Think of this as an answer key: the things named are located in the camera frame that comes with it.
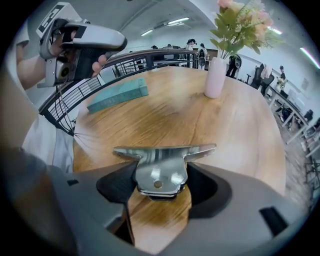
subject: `black backpack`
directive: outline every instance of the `black backpack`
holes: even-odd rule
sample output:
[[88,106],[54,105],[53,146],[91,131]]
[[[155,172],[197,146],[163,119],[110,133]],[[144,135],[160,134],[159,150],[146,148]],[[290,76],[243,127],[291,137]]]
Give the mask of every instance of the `black backpack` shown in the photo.
[[199,59],[204,59],[206,56],[205,56],[205,52],[204,52],[204,49],[201,49],[200,52],[199,52]]

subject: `pink vase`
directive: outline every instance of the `pink vase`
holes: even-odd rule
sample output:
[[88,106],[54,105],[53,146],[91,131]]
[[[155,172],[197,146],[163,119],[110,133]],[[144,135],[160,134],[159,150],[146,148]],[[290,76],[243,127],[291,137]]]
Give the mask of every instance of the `pink vase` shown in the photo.
[[213,57],[206,75],[204,95],[211,99],[220,96],[224,87],[227,72],[227,62],[222,58]]

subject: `black metal railing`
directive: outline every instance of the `black metal railing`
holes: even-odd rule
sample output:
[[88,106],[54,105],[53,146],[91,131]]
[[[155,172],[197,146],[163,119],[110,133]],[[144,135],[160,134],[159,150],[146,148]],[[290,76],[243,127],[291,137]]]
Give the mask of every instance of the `black metal railing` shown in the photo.
[[[190,63],[196,59],[195,54],[195,52],[189,50],[157,49],[136,51],[112,57],[103,68],[111,67],[114,79],[104,84],[101,84],[98,77],[64,84],[60,87],[63,101],[60,91],[56,90],[42,104],[39,113],[57,128],[73,135],[76,120],[69,120],[69,116],[66,118],[66,115],[89,96],[117,81],[141,72],[166,66],[189,68]],[[173,55],[174,58],[166,59],[166,55]]]

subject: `fluorescent tube light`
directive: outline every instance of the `fluorescent tube light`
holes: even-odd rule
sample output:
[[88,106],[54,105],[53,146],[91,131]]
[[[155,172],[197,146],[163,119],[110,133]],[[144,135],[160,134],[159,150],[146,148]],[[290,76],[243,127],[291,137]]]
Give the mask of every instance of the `fluorescent tube light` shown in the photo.
[[303,47],[300,48],[301,51],[303,51],[303,53],[305,55],[307,55],[309,57],[309,59],[313,62],[313,64],[320,69],[320,65],[316,62],[316,60],[314,59],[314,57],[312,57],[312,55]]
[[146,34],[151,33],[152,31],[153,31],[153,30],[152,30],[152,29],[150,29],[149,31],[147,31],[147,32],[143,33],[141,36],[143,37],[143,36],[145,36]]
[[188,17],[180,18],[180,19],[177,19],[177,20],[170,21],[170,22],[168,22],[168,24],[173,24],[173,23],[176,23],[176,22],[183,22],[183,21],[187,21],[187,20],[189,20]]
[[277,30],[277,29],[275,29],[275,28],[273,28],[273,27],[268,26],[268,29],[270,29],[271,31],[273,31],[274,33],[276,33],[276,34],[278,34],[278,35],[281,35],[281,34],[282,34],[281,31],[279,31],[279,30]]

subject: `wood grain surface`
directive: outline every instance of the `wood grain surface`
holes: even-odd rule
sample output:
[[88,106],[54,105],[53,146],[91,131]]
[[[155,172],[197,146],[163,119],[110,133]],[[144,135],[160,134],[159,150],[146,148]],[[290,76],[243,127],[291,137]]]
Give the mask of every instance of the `wood grain surface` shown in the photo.
[[[207,98],[206,75],[207,71],[185,67],[157,68],[126,78],[144,77],[148,96],[94,114],[86,108],[94,95],[82,102],[75,127],[74,171],[128,161],[113,154],[114,147],[216,143],[214,154],[196,162],[255,177],[283,195],[284,147],[265,99],[229,77],[218,99]],[[174,202],[154,202],[135,190],[128,205],[135,246],[156,254],[187,225],[191,196],[186,188]]]

